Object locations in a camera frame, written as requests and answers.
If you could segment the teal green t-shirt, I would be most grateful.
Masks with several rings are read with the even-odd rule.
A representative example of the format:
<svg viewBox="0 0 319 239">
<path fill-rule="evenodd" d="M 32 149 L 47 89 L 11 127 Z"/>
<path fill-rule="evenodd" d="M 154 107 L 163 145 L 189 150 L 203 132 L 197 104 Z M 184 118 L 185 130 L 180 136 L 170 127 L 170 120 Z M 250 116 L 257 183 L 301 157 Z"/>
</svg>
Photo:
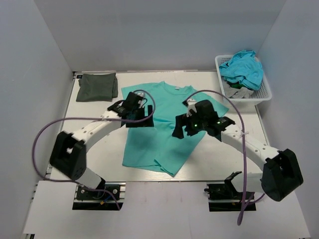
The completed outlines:
<svg viewBox="0 0 319 239">
<path fill-rule="evenodd" d="M 194 136 L 186 135 L 183 139 L 172 137 L 175 117 L 187 112 L 182 102 L 195 93 L 196 101 L 212 102 L 219 117 L 224 116 L 228 108 L 211 96 L 198 93 L 192 86 L 179 88 L 166 82 L 124 87 L 122 95 L 126 97 L 129 92 L 140 89 L 149 92 L 155 100 L 154 126 L 128 130 L 122 165 L 175 176 L 205 136 L 205 132 L 201 131 Z"/>
</svg>

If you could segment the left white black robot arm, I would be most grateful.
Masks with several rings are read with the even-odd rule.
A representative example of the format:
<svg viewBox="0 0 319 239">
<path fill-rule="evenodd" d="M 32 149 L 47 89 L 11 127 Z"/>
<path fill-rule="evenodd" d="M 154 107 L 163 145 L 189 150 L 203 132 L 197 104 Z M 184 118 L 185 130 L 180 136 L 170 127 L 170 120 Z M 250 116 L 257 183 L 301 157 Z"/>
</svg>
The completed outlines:
<svg viewBox="0 0 319 239">
<path fill-rule="evenodd" d="M 50 157 L 50 165 L 68 181 L 86 187 L 95 199 L 105 194 L 105 180 L 87 167 L 87 152 L 111 132 L 126 127 L 153 127 L 156 105 L 144 106 L 150 93 L 145 90 L 129 92 L 126 99 L 109 106 L 98 118 L 91 118 L 85 127 L 58 134 Z"/>
</svg>

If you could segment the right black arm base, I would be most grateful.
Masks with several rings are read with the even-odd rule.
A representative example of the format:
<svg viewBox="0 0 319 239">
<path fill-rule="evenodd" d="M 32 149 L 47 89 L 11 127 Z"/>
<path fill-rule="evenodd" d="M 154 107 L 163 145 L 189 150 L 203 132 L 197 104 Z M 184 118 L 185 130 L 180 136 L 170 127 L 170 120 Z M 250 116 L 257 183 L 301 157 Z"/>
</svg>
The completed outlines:
<svg viewBox="0 0 319 239">
<path fill-rule="evenodd" d="M 224 183 L 208 183 L 204 188 L 210 212 L 240 212 L 242 193 L 233 193 Z"/>
</svg>

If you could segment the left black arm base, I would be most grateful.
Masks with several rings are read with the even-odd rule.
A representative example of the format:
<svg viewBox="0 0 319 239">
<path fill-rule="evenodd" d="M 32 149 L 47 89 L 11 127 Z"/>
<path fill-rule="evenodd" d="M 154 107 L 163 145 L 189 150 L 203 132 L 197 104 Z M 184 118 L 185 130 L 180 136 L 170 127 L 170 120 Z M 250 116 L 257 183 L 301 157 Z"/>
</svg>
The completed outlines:
<svg viewBox="0 0 319 239">
<path fill-rule="evenodd" d="M 73 200 L 72 210 L 82 211 L 119 211 L 124 203 L 126 184 L 124 182 L 106 183 L 105 190 L 112 193 L 113 197 L 106 192 L 93 192 L 83 186 L 77 186 Z"/>
</svg>

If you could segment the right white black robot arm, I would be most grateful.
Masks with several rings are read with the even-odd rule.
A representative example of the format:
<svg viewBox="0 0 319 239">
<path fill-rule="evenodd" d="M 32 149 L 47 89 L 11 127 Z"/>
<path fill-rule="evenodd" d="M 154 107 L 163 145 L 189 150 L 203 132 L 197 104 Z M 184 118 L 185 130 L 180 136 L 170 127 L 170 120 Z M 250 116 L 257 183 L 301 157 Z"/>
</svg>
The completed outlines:
<svg viewBox="0 0 319 239">
<path fill-rule="evenodd" d="M 243 174 L 238 171 L 225 180 L 226 195 L 238 198 L 246 189 L 266 194 L 276 202 L 282 201 L 304 182 L 297 157 L 290 149 L 279 150 L 267 146 L 252 136 L 244 134 L 228 117 L 219 117 L 208 100 L 183 102 L 187 113 L 175 117 L 173 137 L 183 139 L 201 131 L 245 154 L 261 170 L 260 173 Z"/>
</svg>

